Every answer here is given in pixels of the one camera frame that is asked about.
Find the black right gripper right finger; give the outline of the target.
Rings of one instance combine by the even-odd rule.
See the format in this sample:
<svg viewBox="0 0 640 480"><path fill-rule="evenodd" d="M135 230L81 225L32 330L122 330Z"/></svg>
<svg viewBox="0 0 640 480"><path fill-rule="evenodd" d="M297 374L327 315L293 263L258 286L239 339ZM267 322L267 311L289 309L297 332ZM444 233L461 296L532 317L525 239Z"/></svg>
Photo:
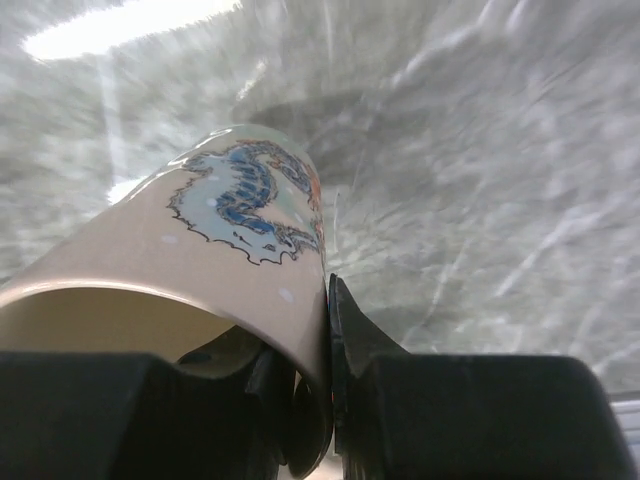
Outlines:
<svg viewBox="0 0 640 480"><path fill-rule="evenodd" d="M582 361L413 354L328 287L335 449L348 479L627 479L631 449Z"/></svg>

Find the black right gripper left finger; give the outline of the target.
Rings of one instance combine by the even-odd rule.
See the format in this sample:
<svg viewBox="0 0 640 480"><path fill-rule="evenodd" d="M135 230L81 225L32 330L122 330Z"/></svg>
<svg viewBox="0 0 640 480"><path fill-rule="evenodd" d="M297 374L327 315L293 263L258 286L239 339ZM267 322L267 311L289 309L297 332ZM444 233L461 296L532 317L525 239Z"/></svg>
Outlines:
<svg viewBox="0 0 640 480"><path fill-rule="evenodd" d="M5 479L273 479L280 361L198 376L141 353L1 356Z"/></svg>

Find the beige dragon pattern mug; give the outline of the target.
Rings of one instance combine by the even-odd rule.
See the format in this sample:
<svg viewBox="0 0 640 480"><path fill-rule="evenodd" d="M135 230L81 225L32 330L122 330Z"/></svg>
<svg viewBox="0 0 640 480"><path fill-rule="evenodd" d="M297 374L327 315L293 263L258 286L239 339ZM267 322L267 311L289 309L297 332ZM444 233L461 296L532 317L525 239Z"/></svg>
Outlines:
<svg viewBox="0 0 640 480"><path fill-rule="evenodd" d="M304 150L259 125L208 134L1 289L9 351L143 351L175 361L238 326L298 381L289 470L332 435L321 185Z"/></svg>

